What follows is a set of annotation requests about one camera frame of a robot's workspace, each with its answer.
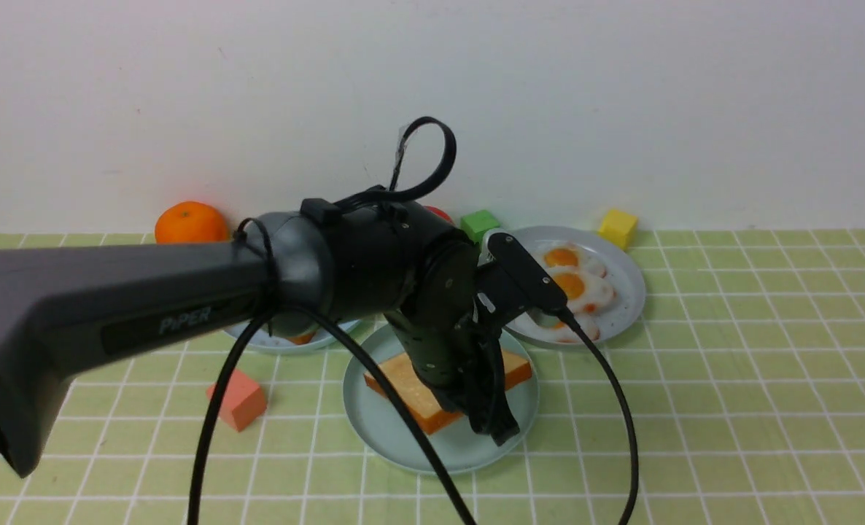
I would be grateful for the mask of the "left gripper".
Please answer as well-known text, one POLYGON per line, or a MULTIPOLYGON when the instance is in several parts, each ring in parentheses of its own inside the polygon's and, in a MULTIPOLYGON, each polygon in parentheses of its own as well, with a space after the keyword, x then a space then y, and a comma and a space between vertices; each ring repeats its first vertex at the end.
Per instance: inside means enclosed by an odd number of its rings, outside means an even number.
POLYGON ((398 306, 385 315, 420 381, 443 408, 463 413, 470 428, 496 446, 519 434, 500 348, 512 310, 486 305, 489 293, 507 283, 496 260, 413 260, 398 306))

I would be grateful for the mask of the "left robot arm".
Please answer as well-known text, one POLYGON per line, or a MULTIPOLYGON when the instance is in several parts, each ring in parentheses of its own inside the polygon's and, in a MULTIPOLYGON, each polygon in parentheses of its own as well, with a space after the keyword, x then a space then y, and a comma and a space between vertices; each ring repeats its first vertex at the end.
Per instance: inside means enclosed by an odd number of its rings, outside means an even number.
POLYGON ((420 381, 473 431, 519 431, 480 292, 503 281, 462 230, 419 203, 336 206, 244 220, 230 241, 0 249, 0 456, 38 466, 70 384, 88 371, 240 322, 279 335, 381 314, 420 381))

